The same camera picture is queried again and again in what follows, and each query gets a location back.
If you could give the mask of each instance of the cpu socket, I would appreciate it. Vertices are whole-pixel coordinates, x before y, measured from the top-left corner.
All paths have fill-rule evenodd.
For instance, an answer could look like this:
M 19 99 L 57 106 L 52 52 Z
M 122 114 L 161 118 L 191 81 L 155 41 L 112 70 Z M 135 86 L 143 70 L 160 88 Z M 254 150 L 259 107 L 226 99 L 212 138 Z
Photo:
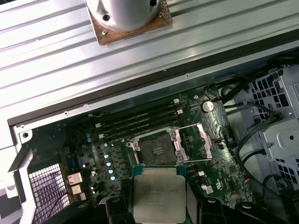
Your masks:
M 212 158 L 211 140 L 203 130 L 202 124 L 197 123 L 185 127 L 165 127 L 149 133 L 138 135 L 127 142 L 127 147 L 134 151 L 137 164 L 145 165 L 178 165 L 191 161 L 182 147 L 180 130 L 196 126 L 200 136 L 205 141 L 207 161 Z

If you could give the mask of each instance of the screw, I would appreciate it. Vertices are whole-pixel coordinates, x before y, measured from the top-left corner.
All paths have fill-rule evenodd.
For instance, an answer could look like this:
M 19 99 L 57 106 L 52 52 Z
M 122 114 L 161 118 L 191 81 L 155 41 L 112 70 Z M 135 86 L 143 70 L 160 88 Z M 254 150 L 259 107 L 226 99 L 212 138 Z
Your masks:
M 247 203 L 243 203 L 242 207 L 245 208 L 245 209 L 251 209 L 251 205 L 247 204 Z
M 177 159 L 178 161 L 182 161 L 184 158 L 181 155 L 178 155 Z
M 209 203 L 215 203 L 216 202 L 216 199 L 215 198 L 208 198 L 207 201 Z
M 104 20 L 104 21 L 109 21 L 109 20 L 110 20 L 110 15 L 107 15 L 107 14 L 104 15 L 104 16 L 103 16 L 103 20 Z

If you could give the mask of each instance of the green circuit board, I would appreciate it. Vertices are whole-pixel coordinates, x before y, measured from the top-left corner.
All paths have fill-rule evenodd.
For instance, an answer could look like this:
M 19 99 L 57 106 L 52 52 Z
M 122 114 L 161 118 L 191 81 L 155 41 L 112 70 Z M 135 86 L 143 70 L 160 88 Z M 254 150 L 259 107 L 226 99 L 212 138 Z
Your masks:
M 89 114 L 84 123 L 66 127 L 69 152 L 64 156 L 71 160 L 69 172 L 81 172 L 86 197 L 96 203 L 120 192 L 120 180 L 131 177 L 137 159 L 145 165 L 176 164 L 175 147 L 164 130 L 166 127 L 201 123 L 210 137 L 213 158 L 185 163 L 187 177 L 195 179 L 206 196 L 219 198 L 231 208 L 246 198 L 253 201 L 249 186 L 244 189 L 243 171 L 233 157 L 235 142 L 222 102 L 213 102 L 211 112 L 202 109 L 204 102 L 218 97 L 216 89 L 197 88 L 121 111 L 103 108 Z M 179 133 L 189 160 L 206 159 L 205 141 L 196 126 L 181 129 Z M 140 151 L 128 146 L 136 136 L 141 136 Z M 95 175 L 91 175 L 93 170 L 97 171 Z M 98 186 L 95 194 L 90 191 L 93 185 Z

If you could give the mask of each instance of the capacitor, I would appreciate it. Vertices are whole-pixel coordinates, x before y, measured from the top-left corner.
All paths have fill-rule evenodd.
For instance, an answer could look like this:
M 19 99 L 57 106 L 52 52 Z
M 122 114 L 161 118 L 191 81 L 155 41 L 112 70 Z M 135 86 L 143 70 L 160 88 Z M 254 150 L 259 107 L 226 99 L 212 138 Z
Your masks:
M 111 179 L 112 181 L 115 181 L 116 177 L 115 177 L 114 175 L 111 175 L 110 179 Z
M 97 172 L 98 172 L 98 170 L 97 170 L 97 169 L 95 169 L 95 170 L 93 170 L 93 171 L 92 171 L 92 174 L 94 174 L 94 175 L 95 175 L 95 174 L 97 174 Z
M 83 167 L 83 168 L 86 168 L 86 167 L 88 167 L 89 165 L 90 165 L 90 163 L 87 162 L 87 163 L 84 163 L 84 164 L 82 165 L 82 167 Z

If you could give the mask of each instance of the motherboard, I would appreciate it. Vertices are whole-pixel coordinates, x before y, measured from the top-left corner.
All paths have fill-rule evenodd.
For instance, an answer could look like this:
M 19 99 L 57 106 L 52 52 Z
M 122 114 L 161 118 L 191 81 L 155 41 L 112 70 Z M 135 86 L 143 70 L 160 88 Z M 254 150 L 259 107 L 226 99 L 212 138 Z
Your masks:
M 62 167 L 75 200 L 116 196 L 134 165 L 186 165 L 187 180 L 227 206 L 254 200 L 234 160 L 235 141 L 217 89 L 192 89 L 66 126 Z

